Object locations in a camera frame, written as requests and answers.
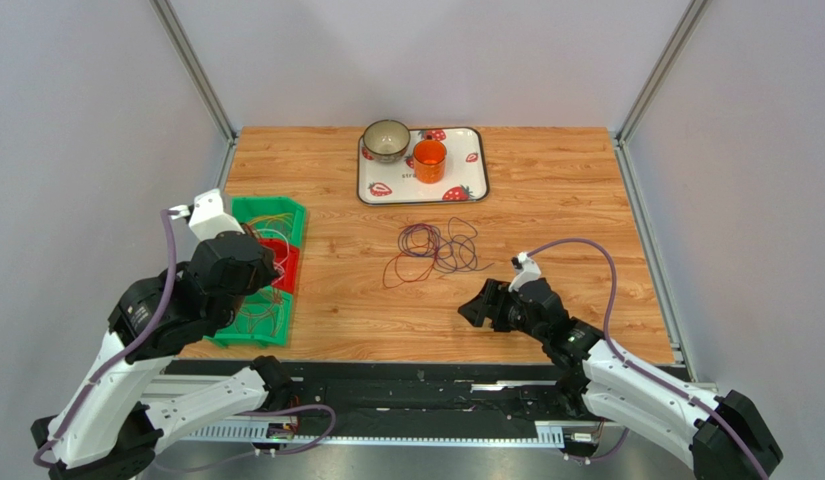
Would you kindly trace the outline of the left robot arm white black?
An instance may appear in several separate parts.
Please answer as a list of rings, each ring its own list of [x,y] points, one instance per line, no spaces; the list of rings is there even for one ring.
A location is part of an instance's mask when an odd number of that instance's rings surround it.
[[[60,414],[36,420],[34,462],[52,479],[131,479],[182,437],[226,417],[288,406],[292,381],[273,356],[167,401],[141,400],[185,346],[229,326],[246,297],[277,277],[257,239],[223,232],[190,261],[134,282],[109,319],[87,379]]]

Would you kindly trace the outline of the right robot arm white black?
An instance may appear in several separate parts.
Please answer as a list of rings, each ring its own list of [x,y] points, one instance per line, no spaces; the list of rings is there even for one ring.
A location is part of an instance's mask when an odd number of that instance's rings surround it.
[[[512,291],[489,279],[461,305],[472,326],[519,331],[541,344],[559,374],[559,402],[573,415],[621,424],[666,450],[698,479],[766,479],[784,458],[754,402],[716,395],[628,353],[572,315],[545,279]]]

